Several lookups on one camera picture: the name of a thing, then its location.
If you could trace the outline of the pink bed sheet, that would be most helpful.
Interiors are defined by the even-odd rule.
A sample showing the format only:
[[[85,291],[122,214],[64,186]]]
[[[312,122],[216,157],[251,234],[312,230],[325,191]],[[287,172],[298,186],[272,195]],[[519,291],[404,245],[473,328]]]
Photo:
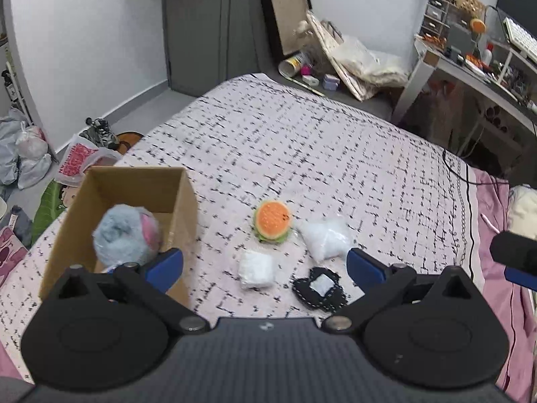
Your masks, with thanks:
[[[478,202],[478,231],[484,288],[482,295],[501,322],[509,353],[497,386],[516,402],[532,400],[536,322],[529,290],[504,277],[505,267],[492,259],[490,245],[507,227],[509,185],[477,168],[471,169]]]

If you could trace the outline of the brown wooden board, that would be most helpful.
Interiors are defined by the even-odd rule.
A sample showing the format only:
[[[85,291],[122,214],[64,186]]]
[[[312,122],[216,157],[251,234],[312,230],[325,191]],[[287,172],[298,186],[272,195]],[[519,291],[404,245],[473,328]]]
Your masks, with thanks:
[[[277,56],[292,55],[299,51],[296,30],[311,9],[310,0],[265,0],[270,35]]]

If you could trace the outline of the black white sneakers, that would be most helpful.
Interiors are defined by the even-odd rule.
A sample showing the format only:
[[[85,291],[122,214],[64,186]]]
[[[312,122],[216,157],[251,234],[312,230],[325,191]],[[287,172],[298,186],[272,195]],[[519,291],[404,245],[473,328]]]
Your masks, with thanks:
[[[112,132],[106,119],[87,118],[87,128],[80,133],[80,136],[89,140],[96,146],[117,150],[119,148],[119,139]]]

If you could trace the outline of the white desk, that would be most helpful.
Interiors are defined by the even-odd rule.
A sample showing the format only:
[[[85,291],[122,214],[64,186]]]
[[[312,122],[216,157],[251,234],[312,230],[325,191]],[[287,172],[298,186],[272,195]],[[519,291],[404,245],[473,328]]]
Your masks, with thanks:
[[[415,37],[413,42],[417,54],[416,64],[409,76],[397,104],[392,112],[390,122],[402,125],[419,95],[429,86],[434,74],[448,77],[454,83],[445,105],[439,105],[431,112],[431,142],[444,148],[453,148],[460,154],[472,139],[472,133],[462,134],[462,103],[464,92],[469,89],[486,98],[505,111],[511,119],[526,128],[532,135],[536,134],[536,120],[514,105],[506,96],[499,93],[500,86],[491,79],[479,77],[464,64],[459,65],[447,59],[440,51],[428,45],[422,38]]]

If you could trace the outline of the small purple box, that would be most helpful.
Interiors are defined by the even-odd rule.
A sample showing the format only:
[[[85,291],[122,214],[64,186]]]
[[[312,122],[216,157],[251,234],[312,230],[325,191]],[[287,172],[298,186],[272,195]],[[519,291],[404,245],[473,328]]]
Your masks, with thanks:
[[[340,85],[340,79],[334,75],[324,74],[322,86],[327,91],[336,91]]]

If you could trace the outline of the brown cardboard box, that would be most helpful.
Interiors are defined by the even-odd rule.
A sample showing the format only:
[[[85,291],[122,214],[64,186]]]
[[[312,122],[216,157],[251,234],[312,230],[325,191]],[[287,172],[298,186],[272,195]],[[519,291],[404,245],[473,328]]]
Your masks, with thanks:
[[[160,252],[188,255],[197,199],[185,168],[93,167],[63,217],[39,291],[45,299],[71,265],[105,272]]]

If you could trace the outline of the clear plastic bag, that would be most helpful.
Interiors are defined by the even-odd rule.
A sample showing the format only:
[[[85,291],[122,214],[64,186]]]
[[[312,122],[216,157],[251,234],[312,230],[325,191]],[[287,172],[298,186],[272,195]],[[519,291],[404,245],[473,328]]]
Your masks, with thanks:
[[[377,87],[404,87],[409,79],[409,64],[405,59],[369,49],[356,37],[344,36],[330,56],[353,76]]]

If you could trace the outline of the white black patterned bedspread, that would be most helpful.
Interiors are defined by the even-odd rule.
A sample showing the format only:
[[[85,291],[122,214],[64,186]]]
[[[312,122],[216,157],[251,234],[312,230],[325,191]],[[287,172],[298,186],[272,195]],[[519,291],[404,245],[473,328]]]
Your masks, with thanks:
[[[156,127],[113,167],[185,168],[197,199],[197,230],[172,294],[210,322],[220,317],[306,317],[292,293],[313,266],[301,236],[278,244],[254,234],[268,200],[292,221],[344,217],[353,245],[377,260],[425,274],[464,268],[476,286],[479,258],[475,175],[439,146],[357,108],[237,77]],[[1,288],[1,341],[23,379],[22,335],[39,308],[46,264],[65,216],[54,221]],[[275,281],[243,289],[246,250],[273,256]]]

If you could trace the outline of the red white plastic bag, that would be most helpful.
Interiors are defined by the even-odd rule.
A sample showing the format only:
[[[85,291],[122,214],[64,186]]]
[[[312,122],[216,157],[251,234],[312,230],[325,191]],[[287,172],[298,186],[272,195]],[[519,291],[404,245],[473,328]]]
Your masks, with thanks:
[[[112,166],[122,157],[118,151],[96,146],[83,136],[74,135],[55,173],[55,181],[64,186],[80,186],[88,168]]]

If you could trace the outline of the grey mini drawer unit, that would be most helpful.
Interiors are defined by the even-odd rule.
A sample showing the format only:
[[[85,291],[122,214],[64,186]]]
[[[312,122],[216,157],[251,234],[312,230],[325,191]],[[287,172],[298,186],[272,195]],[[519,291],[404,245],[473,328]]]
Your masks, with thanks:
[[[454,26],[467,27],[454,4],[448,0],[427,0],[419,30],[421,37],[447,39]]]

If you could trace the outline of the beige patterned tote bag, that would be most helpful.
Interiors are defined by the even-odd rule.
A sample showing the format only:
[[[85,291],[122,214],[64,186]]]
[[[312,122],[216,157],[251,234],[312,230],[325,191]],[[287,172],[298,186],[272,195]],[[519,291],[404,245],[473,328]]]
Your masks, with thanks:
[[[338,78],[358,101],[374,97],[382,88],[406,84],[409,72],[400,57],[368,49],[356,37],[336,39],[335,31],[311,11],[306,21]]]

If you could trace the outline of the dark grey wardrobe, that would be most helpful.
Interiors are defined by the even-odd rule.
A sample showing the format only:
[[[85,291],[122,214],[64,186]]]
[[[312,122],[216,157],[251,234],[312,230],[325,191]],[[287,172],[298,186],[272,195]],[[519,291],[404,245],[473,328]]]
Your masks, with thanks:
[[[163,0],[168,85],[201,96],[274,68],[262,0]]]

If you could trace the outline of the black knitted pouch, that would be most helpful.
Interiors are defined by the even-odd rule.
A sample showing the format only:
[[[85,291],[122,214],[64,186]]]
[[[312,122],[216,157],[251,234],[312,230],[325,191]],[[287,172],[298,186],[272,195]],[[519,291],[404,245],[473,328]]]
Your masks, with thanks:
[[[292,282],[292,292],[311,310],[335,313],[348,304],[340,275],[327,267],[311,267],[307,277]]]

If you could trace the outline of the green cartoon floor mat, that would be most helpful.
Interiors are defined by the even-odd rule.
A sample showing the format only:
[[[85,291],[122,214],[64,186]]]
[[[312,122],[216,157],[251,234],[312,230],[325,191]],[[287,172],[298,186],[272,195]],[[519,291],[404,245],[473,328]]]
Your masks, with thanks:
[[[78,188],[51,180],[43,192],[31,229],[33,245],[42,233],[70,207]]]

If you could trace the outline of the grey white garbage bags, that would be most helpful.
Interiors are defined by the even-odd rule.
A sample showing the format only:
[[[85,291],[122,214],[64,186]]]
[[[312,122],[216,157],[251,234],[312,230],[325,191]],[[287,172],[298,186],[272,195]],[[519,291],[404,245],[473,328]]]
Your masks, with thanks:
[[[34,186],[52,164],[49,146],[39,127],[27,124],[22,112],[12,107],[1,117],[1,184],[19,189]]]

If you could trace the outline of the grey pink plush toy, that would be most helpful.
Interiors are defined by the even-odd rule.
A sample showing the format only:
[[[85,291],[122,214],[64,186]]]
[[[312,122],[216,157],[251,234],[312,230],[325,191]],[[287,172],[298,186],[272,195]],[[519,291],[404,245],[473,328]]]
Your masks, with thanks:
[[[105,271],[126,263],[141,266],[160,251],[163,234],[160,223],[146,208],[115,205],[93,231],[96,257]]]

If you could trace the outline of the large white stuffing bag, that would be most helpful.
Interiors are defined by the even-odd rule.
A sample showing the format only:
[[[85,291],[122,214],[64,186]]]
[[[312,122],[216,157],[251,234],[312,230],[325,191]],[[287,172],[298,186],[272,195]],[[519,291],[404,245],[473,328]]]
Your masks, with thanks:
[[[344,217],[299,221],[296,229],[316,263],[330,258],[344,258],[352,249],[353,242]]]

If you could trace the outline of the white keyboard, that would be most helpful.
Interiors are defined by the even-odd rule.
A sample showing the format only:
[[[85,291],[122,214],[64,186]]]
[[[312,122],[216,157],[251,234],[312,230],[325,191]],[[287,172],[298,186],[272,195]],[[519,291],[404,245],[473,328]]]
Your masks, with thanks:
[[[509,17],[504,18],[503,24],[509,42],[533,62],[537,62],[537,39]]]

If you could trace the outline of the small white stuffing bag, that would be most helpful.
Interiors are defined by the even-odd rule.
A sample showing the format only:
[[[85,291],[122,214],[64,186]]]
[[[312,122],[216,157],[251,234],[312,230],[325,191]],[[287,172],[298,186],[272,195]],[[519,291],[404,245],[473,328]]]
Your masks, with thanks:
[[[239,261],[239,282],[243,289],[266,288],[275,281],[275,262],[271,255],[246,250]]]

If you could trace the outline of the white yellow cylinder can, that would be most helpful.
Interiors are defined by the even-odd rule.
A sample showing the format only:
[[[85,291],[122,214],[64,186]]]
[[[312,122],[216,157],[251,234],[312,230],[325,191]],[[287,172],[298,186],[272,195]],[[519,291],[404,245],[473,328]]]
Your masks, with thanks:
[[[299,52],[280,62],[279,73],[286,78],[297,76],[310,76],[312,74],[311,62],[307,53]]]

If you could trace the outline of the orange hamburger plush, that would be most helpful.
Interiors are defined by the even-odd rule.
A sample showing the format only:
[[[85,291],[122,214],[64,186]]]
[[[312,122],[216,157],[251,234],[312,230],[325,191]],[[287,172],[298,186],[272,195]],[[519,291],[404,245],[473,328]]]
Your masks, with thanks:
[[[254,233],[262,242],[281,243],[289,235],[291,221],[291,211],[284,203],[277,200],[264,201],[254,212]]]

